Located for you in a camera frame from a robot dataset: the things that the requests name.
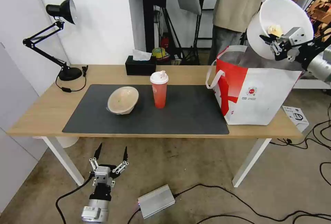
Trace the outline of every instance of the shopping bag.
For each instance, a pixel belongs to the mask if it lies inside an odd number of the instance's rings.
[[[247,68],[254,59],[246,46],[229,46],[209,67],[206,86],[213,89],[228,125],[268,125],[284,103],[301,71]],[[216,63],[216,76],[208,84]]]

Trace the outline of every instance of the concrete floor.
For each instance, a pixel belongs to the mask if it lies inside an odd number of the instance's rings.
[[[293,90],[285,105],[302,108],[311,127],[327,119],[331,97],[319,90]],[[130,165],[116,180],[109,206],[108,223],[127,223],[137,209],[136,199],[164,184],[173,193],[197,183],[221,185],[249,203],[257,212],[282,218],[295,210],[331,214],[331,188],[319,174],[321,162],[331,162],[331,153],[312,142],[308,150],[269,145],[239,188],[231,184],[254,140],[81,138],[66,149],[86,178],[88,159],[103,142],[100,163],[118,164],[128,146]],[[331,166],[323,172],[331,181]],[[48,149],[0,217],[0,223],[59,224],[55,201],[76,187],[69,174]],[[82,208],[93,192],[91,182],[60,201],[68,224],[81,223]],[[218,189],[195,188],[177,198],[176,204],[143,220],[138,213],[131,224],[197,223],[209,215],[233,214],[254,223],[275,223],[256,216],[234,197]],[[204,223],[231,224],[245,221],[222,217]],[[327,221],[304,217],[297,224]]]

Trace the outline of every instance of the beige bowl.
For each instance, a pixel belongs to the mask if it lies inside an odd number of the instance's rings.
[[[107,110],[113,114],[129,114],[138,102],[139,93],[133,87],[121,87],[116,89],[109,97]]]

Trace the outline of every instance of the desk lamp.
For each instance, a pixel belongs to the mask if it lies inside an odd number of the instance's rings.
[[[61,5],[47,5],[46,12],[50,16],[54,17],[56,22],[53,23],[52,25],[50,25],[49,27],[43,29],[39,33],[31,36],[30,38],[24,39],[23,44],[25,46],[29,47],[30,49],[38,52],[40,55],[48,58],[49,60],[56,63],[57,65],[61,66],[62,69],[58,74],[58,77],[60,78],[60,80],[72,81],[72,80],[79,78],[82,74],[85,77],[87,67],[83,67],[83,72],[82,72],[79,68],[70,67],[67,65],[67,63],[65,61],[55,58],[36,47],[36,44],[38,44],[39,42],[43,41],[44,39],[48,38],[49,36],[52,36],[53,34],[59,32],[63,29],[64,21],[61,20],[61,17],[64,18],[65,20],[67,20],[68,22],[75,24],[75,22],[77,21],[77,17],[76,17],[76,7],[75,7],[73,0],[65,0],[64,2],[61,3]],[[40,36],[43,32],[45,32],[55,26],[58,29],[51,32],[50,34]],[[68,88],[61,88],[61,89],[65,92],[74,91],[74,90],[70,90]]]

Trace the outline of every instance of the wooden table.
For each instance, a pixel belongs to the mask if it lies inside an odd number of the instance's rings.
[[[207,69],[208,66],[157,66],[157,70],[166,70],[170,85],[204,85]],[[59,80],[58,84],[79,89],[84,79],[70,82]],[[87,85],[82,91],[65,93],[53,84],[8,132],[11,136],[40,136],[78,185],[82,185],[84,179],[56,137],[257,138],[232,181],[234,187],[239,186],[271,139],[301,137],[301,133],[281,109],[267,126],[228,126],[228,135],[63,133],[62,129],[91,84],[148,85],[150,81],[148,76],[127,76],[123,65],[90,65]]]

